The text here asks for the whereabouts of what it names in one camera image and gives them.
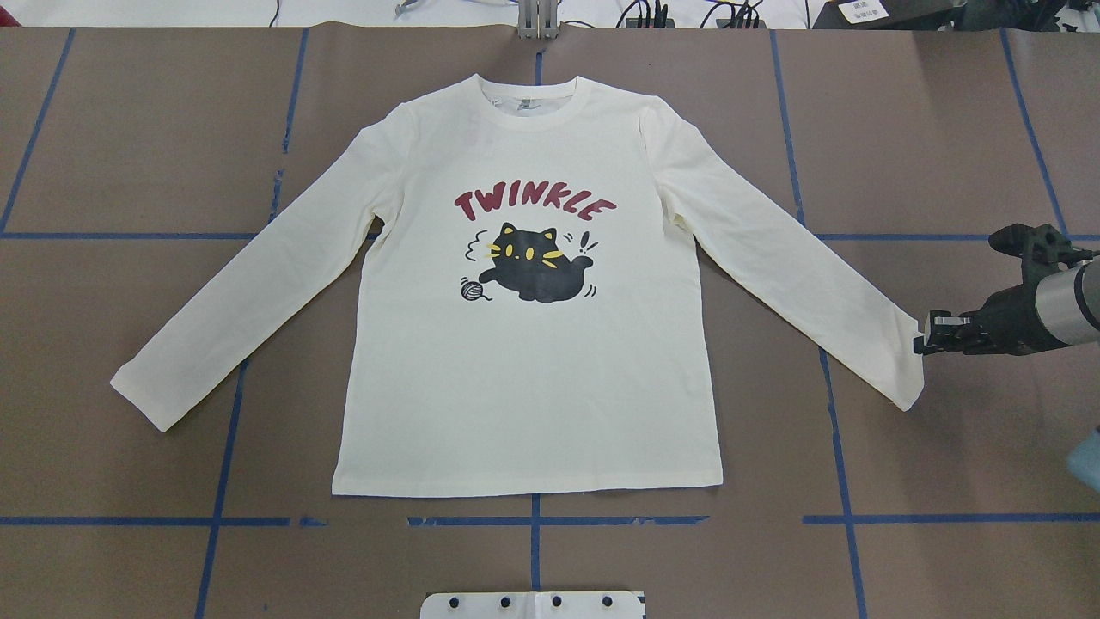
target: black cat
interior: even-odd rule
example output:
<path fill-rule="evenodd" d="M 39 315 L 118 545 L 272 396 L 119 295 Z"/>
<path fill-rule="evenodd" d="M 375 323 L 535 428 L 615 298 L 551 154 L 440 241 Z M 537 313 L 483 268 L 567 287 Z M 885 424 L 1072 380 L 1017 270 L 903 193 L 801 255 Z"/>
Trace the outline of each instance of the black cat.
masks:
<path fill-rule="evenodd" d="M 518 291 L 524 300 L 553 302 L 573 298 L 584 286 L 584 269 L 592 266 L 592 258 L 565 257 L 558 248 L 557 236 L 553 228 L 528 232 L 505 223 L 501 235 L 488 245 L 494 266 L 477 280 L 484 284 L 496 279 Z"/>

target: white long-sleeve shirt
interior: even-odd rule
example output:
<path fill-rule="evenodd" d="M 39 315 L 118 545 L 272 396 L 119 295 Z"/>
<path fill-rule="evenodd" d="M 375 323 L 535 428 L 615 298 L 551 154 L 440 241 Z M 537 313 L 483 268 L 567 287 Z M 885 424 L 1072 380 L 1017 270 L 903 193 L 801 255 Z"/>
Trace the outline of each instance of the white long-sleeve shirt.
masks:
<path fill-rule="evenodd" d="M 476 75 L 363 129 L 111 385 L 167 431 L 375 215 L 336 495 L 721 484 L 695 241 L 899 408 L 923 387 L 916 322 L 664 101 Z"/>

